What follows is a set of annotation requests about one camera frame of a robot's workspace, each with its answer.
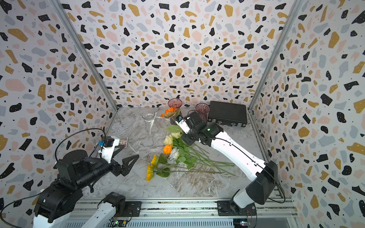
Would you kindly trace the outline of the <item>yellow sunflower small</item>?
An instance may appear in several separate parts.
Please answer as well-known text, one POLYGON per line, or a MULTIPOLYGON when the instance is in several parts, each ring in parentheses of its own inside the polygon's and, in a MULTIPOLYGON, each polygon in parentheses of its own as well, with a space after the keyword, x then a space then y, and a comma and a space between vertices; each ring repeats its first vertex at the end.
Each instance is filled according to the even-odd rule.
MULTIPOLYGON (((159 167, 167 166, 167 165, 179 166, 177 164, 169 164, 168 159, 166 158, 165 154, 161 154, 160 157, 157 157, 157 155, 154 155, 150 164, 153 166, 159 166, 159 167)), ((188 165, 186 168, 193 169, 193 167, 194 167, 193 165, 188 165)))

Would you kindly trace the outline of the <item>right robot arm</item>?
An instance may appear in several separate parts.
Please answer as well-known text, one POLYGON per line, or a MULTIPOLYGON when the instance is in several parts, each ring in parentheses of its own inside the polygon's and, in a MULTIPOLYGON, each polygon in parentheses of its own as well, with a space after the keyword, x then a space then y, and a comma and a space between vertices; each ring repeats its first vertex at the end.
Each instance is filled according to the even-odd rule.
POLYGON ((275 162, 265 162, 252 155, 236 143, 221 126, 214 122, 206 123, 196 111, 186 117, 178 115, 175 123, 184 132, 183 140, 188 145, 200 142, 221 152, 251 181, 229 200, 230 210, 234 214, 240 213, 253 203, 265 204, 278 184, 278 166, 275 162))

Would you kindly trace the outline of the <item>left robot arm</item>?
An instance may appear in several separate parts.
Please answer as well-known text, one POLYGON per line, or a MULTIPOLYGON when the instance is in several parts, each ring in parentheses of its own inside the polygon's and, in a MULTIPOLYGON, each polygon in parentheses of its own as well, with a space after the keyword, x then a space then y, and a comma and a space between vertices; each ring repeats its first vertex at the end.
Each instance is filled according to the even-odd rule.
MULTIPOLYGON (((93 192, 95 183, 108 173, 127 176, 138 158, 133 155, 119 164, 115 160, 88 157, 84 150, 67 153, 56 162, 57 178, 40 194, 33 226, 64 228, 76 203, 83 197, 84 188, 89 187, 93 192)), ((126 227, 133 217, 139 217, 141 206, 140 201, 127 202, 124 195, 111 192, 98 204, 97 211, 83 227, 100 228, 108 221, 113 226, 126 227)))

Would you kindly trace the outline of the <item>yellow sunflower large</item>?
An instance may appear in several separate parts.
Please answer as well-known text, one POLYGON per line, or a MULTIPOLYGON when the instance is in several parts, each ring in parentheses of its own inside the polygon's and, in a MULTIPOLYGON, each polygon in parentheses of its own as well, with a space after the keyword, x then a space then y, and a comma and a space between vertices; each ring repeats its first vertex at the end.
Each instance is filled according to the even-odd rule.
POLYGON ((229 172, 188 169, 186 167, 173 166, 173 165, 159 167, 159 166, 153 166, 153 165, 149 164, 147 166, 146 180, 150 181, 151 179, 154 178, 155 175, 160 176, 162 178, 167 178, 172 173, 208 173, 208 174, 221 174, 221 175, 234 176, 234 174, 229 173, 229 172))

